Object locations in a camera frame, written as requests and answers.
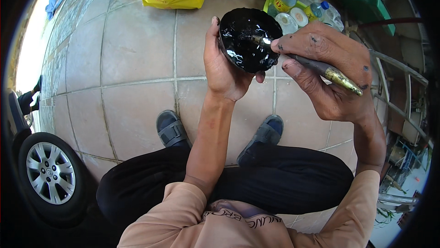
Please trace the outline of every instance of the gold brush ferrule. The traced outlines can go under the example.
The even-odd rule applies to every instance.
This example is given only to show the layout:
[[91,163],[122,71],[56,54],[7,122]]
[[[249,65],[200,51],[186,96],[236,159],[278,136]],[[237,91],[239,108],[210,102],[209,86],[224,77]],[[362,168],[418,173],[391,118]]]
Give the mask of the gold brush ferrule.
[[356,93],[357,95],[362,96],[362,90],[342,72],[328,68],[324,77],[333,83],[337,83],[340,86],[343,86],[344,88]]

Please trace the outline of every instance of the forearm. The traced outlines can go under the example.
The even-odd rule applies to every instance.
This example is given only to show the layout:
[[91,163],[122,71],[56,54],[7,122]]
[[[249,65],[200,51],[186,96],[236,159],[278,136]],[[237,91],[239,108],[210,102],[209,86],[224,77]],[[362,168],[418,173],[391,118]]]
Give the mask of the forearm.
[[382,125],[371,105],[365,117],[354,125],[354,144],[358,157],[356,174],[375,170],[379,174],[386,156],[386,141]]
[[223,172],[235,103],[209,90],[200,113],[197,137],[191,149],[184,182],[199,187],[209,197]]

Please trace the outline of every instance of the brush handle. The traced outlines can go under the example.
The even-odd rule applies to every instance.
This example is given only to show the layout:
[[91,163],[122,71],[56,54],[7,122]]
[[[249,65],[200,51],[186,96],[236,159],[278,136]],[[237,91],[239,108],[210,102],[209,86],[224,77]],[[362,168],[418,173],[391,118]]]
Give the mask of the brush handle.
[[358,87],[358,85],[332,65],[325,62],[305,58],[296,54],[288,53],[286,55],[290,58],[297,60],[304,67],[313,69],[316,73],[326,78],[327,80],[336,83],[348,89],[349,91],[356,93],[359,96],[362,96],[362,90]]

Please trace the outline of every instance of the blue bottle cap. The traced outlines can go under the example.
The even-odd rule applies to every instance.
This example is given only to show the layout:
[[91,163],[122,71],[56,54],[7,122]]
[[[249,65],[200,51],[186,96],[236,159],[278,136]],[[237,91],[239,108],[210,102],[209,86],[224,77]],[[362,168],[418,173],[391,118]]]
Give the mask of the blue bottle cap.
[[322,1],[322,3],[321,3],[321,7],[322,7],[322,9],[324,9],[324,10],[330,8],[330,6],[329,6],[329,4],[327,3],[327,1]]

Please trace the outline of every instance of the black bowl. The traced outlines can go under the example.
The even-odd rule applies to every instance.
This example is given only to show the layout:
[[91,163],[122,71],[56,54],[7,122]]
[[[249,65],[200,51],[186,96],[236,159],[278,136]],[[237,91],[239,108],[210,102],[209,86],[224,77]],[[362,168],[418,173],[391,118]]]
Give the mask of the black bowl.
[[236,8],[220,21],[220,48],[228,60],[255,74],[266,71],[278,63],[279,54],[269,47],[252,42],[252,36],[278,39],[283,36],[281,26],[272,16],[255,8]]

